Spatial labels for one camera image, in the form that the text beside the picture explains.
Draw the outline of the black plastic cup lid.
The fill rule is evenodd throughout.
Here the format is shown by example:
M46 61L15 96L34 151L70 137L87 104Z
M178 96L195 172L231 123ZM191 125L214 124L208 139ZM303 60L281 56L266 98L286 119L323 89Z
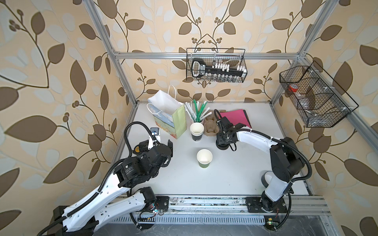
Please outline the black plastic cup lid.
M230 146L230 143L228 143L228 142L216 141L216 147L220 150L227 150L230 147L231 150L234 151L234 149Z

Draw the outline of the brown pulp cup carrier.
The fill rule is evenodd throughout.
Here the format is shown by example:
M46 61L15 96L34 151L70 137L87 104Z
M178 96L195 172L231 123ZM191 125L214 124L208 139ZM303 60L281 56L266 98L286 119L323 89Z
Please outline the brown pulp cup carrier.
M217 120L215 118L215 115L209 115L204 119L204 134L206 136L214 137L219 132L219 127L217 125Z

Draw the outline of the stack of paper cups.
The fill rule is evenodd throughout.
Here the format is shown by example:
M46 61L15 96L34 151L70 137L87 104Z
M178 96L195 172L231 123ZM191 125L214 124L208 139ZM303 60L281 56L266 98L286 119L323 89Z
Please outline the stack of paper cups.
M192 139L196 142L202 139L204 133L204 125L202 123L193 123L190 125Z

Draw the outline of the green paper coffee cup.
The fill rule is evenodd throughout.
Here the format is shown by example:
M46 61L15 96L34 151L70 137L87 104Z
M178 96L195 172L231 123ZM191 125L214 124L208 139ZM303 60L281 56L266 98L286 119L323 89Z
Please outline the green paper coffee cup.
M208 149L201 149L196 158L201 168L207 168L213 160L213 155Z

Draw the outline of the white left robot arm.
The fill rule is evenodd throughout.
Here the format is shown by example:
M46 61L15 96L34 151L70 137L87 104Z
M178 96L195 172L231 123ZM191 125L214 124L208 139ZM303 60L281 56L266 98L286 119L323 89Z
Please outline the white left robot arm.
M127 132L133 125L141 125L149 139L139 144L139 153L133 156ZM159 213L158 200L151 187L143 187L135 192L132 189L155 178L160 168L169 165L173 156L173 143L160 142L159 128L148 128L142 122L132 122L124 130L124 140L129 149L126 158L116 161L105 174L99 187L71 206L59 206L54 209L54 221L42 229L38 235L48 235L48 231L57 225L61 228L55 236L92 236L101 227L128 214L135 226L143 226L133 215Z

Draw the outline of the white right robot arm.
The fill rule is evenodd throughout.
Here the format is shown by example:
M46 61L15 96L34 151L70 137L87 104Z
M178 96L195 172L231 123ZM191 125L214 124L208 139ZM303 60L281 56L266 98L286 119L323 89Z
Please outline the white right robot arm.
M232 124L217 109L214 113L219 128L216 139L218 149L226 150L234 145L231 150L236 151L236 143L242 142L270 155L272 170L267 171L261 178L266 189L258 203L265 212L274 211L283 196L289 194L295 182L305 181L312 176L309 160L298 150L291 138L274 138L245 124Z

